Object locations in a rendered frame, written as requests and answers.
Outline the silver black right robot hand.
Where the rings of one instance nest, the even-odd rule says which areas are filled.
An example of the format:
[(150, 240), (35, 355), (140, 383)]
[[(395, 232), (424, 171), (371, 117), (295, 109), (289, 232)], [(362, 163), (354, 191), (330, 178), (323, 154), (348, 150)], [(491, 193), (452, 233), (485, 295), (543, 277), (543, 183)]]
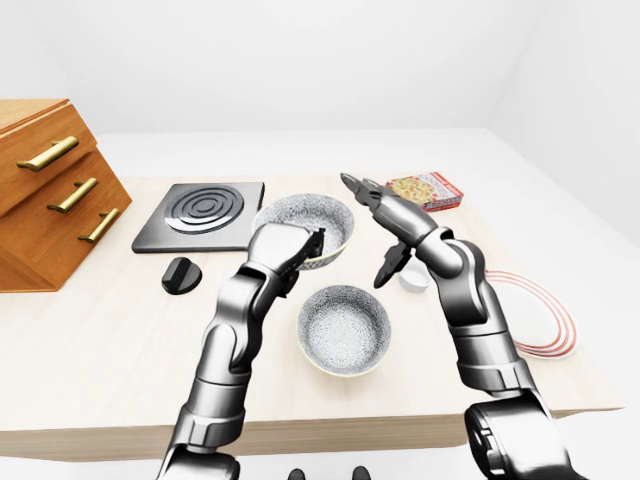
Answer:
[(461, 268), (461, 260), (435, 234), (437, 223), (418, 205), (404, 199), (390, 188), (376, 182), (341, 174), (342, 182), (354, 193), (356, 200), (369, 208), (373, 219), (399, 240), (385, 254), (383, 266), (374, 280), (376, 289), (384, 286), (396, 272), (400, 272), (411, 258), (411, 250), (438, 275), (453, 278)]

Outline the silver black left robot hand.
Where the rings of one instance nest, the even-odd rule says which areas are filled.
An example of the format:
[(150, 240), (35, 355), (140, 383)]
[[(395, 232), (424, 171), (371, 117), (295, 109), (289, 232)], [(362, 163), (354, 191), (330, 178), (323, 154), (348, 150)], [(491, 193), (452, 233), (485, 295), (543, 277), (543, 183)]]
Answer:
[(322, 254), (325, 229), (307, 229), (291, 224), (266, 223), (249, 242), (246, 265), (272, 275), (280, 283), (279, 297), (285, 298), (308, 259)]

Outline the patterned grey bowl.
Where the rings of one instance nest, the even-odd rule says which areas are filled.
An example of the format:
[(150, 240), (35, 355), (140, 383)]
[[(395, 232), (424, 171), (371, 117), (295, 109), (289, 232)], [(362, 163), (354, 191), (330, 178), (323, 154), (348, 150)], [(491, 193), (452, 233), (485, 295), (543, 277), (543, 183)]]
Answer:
[(343, 378), (376, 369), (392, 337), (383, 305), (369, 292), (349, 285), (328, 286), (311, 295), (299, 311), (296, 333), (312, 365)]
[(324, 229), (321, 255), (305, 260), (299, 267), (302, 271), (317, 270), (335, 261), (349, 243), (355, 227), (354, 215), (343, 202), (317, 193), (293, 194), (264, 206), (254, 218), (253, 230), (266, 223)]

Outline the flat dark stove plate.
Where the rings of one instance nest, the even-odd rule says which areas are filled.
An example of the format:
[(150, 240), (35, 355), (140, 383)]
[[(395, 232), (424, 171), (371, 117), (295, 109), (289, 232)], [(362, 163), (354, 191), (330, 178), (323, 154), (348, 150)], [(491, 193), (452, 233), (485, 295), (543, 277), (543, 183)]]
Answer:
[(262, 182), (174, 184), (132, 243), (135, 253), (244, 251)]

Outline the white plate with red rings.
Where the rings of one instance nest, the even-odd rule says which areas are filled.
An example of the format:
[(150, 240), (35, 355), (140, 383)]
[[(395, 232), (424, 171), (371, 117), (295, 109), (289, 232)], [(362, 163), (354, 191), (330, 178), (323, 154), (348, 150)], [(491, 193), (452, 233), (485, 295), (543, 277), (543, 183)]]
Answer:
[(575, 322), (568, 309), (547, 289), (513, 272), (486, 270), (517, 349), (542, 359), (561, 359), (578, 346)]

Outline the printed red food box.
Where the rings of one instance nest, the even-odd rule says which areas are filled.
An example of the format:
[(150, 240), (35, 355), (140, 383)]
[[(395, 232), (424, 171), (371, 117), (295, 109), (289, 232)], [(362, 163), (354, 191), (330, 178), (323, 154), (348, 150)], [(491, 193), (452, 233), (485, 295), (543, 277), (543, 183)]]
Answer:
[(438, 172), (396, 178), (386, 185), (426, 212), (456, 208), (464, 194)]

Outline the small white ramekin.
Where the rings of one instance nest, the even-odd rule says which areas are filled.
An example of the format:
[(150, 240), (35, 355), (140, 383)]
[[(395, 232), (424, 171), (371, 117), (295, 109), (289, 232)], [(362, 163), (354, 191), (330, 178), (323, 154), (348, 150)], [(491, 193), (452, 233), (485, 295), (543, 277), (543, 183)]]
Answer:
[(411, 258), (399, 272), (399, 282), (406, 290), (420, 293), (431, 285), (431, 277), (420, 260)]

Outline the round black stove knob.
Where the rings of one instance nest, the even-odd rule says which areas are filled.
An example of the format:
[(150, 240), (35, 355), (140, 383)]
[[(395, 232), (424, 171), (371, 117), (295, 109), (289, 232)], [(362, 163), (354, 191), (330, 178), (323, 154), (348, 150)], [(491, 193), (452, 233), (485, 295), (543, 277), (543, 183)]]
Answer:
[(197, 264), (187, 257), (176, 257), (162, 276), (161, 285), (171, 295), (182, 295), (194, 290), (202, 277), (202, 271)]

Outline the wooden cabinet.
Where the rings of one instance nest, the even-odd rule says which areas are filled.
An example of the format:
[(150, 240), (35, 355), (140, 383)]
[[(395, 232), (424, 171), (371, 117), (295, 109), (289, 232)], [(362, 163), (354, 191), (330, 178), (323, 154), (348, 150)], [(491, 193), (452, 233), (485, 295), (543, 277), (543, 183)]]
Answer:
[(56, 291), (131, 198), (67, 99), (0, 99), (0, 292)]

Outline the large wooden drawer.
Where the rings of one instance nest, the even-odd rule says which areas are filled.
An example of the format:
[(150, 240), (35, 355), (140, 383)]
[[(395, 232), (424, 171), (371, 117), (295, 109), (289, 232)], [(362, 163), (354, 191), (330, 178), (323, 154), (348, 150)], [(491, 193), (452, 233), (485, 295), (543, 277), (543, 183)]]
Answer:
[[(43, 170), (16, 166), (68, 136), (76, 137), (79, 145)], [(0, 216), (95, 146), (95, 138), (67, 99), (0, 99)]]

